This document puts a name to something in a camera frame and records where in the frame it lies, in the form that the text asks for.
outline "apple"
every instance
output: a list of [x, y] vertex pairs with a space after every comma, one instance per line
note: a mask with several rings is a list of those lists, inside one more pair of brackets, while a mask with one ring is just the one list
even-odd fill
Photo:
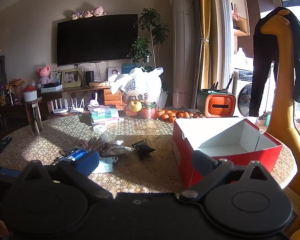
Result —
[[129, 106], [128, 105], [126, 105], [125, 107], [124, 107], [124, 112], [125, 112], [125, 114], [126, 114], [126, 117], [135, 117], [135, 116], [137, 116], [137, 112], [132, 112], [131, 110], [130, 110], [130, 108], [129, 108]]
[[143, 107], [139, 112], [138, 112], [138, 116], [142, 119], [153, 119], [156, 114], [155, 114], [155, 108], [147, 108], [147, 107]]
[[142, 108], [142, 103], [137, 100], [130, 100], [128, 106], [132, 112], [139, 112]]

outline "plush toy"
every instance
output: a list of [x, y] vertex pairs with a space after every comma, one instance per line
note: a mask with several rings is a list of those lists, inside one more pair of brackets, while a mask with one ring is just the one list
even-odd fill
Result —
[[96, 7], [93, 11], [92, 11], [92, 14], [94, 16], [103, 16], [103, 15], [106, 15], [107, 13], [105, 13], [103, 11], [103, 8], [102, 6], [99, 6], [99, 7]]
[[41, 79], [39, 80], [39, 83], [41, 83], [42, 85], [50, 83], [50, 79], [48, 78], [49, 76], [49, 71], [50, 71], [50, 67], [46, 66], [44, 68], [38, 68], [38, 73], [41, 77]]
[[88, 18], [88, 17], [93, 16], [92, 12], [93, 12], [93, 11], [82, 12], [82, 17], [83, 17], [83, 18]]
[[80, 18], [80, 13], [78, 12], [73, 12], [71, 15], [70, 15], [70, 19], [71, 20], [76, 20], [76, 19], [79, 19]]

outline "yellow curtain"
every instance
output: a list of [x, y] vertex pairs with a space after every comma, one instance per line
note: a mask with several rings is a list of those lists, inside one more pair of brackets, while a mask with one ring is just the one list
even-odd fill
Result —
[[209, 62], [210, 62], [210, 0], [200, 0], [200, 13], [201, 13], [201, 30], [202, 30], [202, 54], [201, 54], [201, 84], [200, 89], [207, 89], [209, 87]]

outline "black jacket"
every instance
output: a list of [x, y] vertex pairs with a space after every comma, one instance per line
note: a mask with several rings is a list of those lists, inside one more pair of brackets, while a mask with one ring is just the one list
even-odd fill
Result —
[[[262, 100], [262, 94], [265, 83], [270, 71], [272, 61], [278, 63], [279, 48], [277, 36], [272, 34], [262, 34], [260, 28], [273, 15], [280, 10], [287, 8], [278, 7], [269, 13], [263, 19], [260, 19], [256, 25], [253, 35], [253, 77], [251, 100], [249, 107], [249, 116], [259, 116], [259, 108]], [[290, 11], [290, 14], [283, 16], [289, 20], [292, 29], [293, 41], [293, 65], [296, 74], [294, 91], [292, 98], [300, 103], [300, 22]], [[274, 79], [277, 81], [278, 64], [274, 64]]]

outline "yellow giraffe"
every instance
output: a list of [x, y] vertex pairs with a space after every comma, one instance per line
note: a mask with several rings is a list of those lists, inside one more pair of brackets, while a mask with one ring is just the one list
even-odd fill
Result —
[[[283, 17], [289, 13], [288, 10], [279, 11], [264, 23], [260, 30], [263, 34], [276, 35], [279, 44], [278, 79], [267, 133], [278, 138], [291, 149], [296, 159], [298, 172], [289, 187], [300, 196], [300, 134], [294, 125], [294, 100], [292, 99], [294, 86], [293, 38], [290, 22]], [[300, 229], [300, 214], [287, 233], [292, 235], [298, 229]]]

